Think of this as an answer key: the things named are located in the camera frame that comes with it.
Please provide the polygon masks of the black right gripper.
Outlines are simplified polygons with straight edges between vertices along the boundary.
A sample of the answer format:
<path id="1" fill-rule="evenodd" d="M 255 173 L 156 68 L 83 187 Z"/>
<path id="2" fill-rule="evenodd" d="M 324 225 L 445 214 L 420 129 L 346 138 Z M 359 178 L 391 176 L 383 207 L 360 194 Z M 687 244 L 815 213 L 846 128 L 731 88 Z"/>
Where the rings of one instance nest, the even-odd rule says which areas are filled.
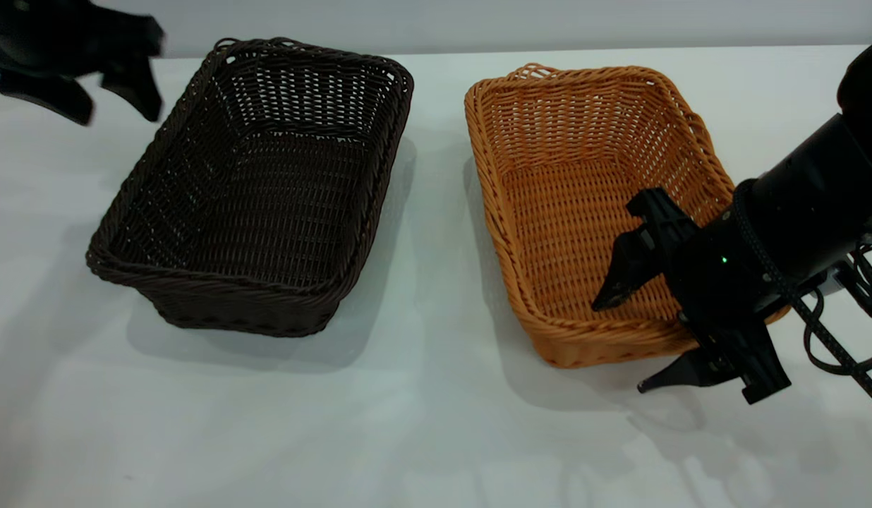
<path id="1" fill-rule="evenodd" d="M 664 274 L 681 306 L 681 324 L 698 344 L 639 382 L 637 390 L 646 394 L 678 386 L 709 388 L 740 379 L 744 399 L 754 404 L 790 388 L 793 382 L 766 328 L 787 314 L 787 302 L 765 280 L 734 208 L 725 208 L 700 227 L 665 189 L 646 188 L 626 209 L 641 219 L 641 225 L 614 240 L 607 276 L 592 310 L 618 308 Z"/>

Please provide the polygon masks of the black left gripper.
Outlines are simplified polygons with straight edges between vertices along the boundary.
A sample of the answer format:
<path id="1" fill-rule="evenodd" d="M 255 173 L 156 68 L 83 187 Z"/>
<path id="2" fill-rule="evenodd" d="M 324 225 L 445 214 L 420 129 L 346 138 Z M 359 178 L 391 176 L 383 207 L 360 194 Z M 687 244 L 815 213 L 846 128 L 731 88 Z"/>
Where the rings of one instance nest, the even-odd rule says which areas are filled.
<path id="1" fill-rule="evenodd" d="M 164 38 L 152 16 L 91 1 L 0 1 L 0 68 L 9 70 L 0 71 L 0 94 L 86 126 L 93 100 L 65 78 L 104 72 L 103 89 L 156 122 L 163 101 L 150 58 L 161 54 Z"/>

